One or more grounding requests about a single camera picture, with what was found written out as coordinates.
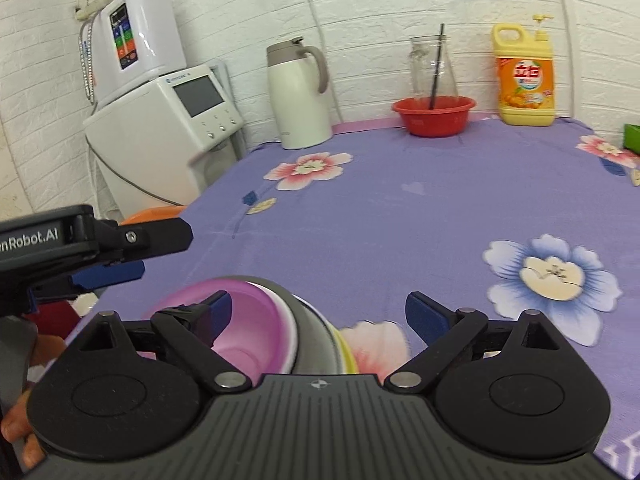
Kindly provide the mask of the person's left hand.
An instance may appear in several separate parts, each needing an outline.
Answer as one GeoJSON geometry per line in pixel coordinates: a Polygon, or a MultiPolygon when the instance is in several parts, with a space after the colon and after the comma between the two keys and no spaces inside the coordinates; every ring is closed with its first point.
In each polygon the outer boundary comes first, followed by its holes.
{"type": "MultiPolygon", "coordinates": [[[[65,341],[58,336],[39,335],[30,356],[30,367],[46,365],[57,359],[65,350],[65,341]]],[[[44,459],[43,450],[27,417],[27,401],[30,390],[25,390],[16,403],[4,415],[1,433],[9,443],[23,443],[22,460],[27,469],[32,469],[44,459]]]]}

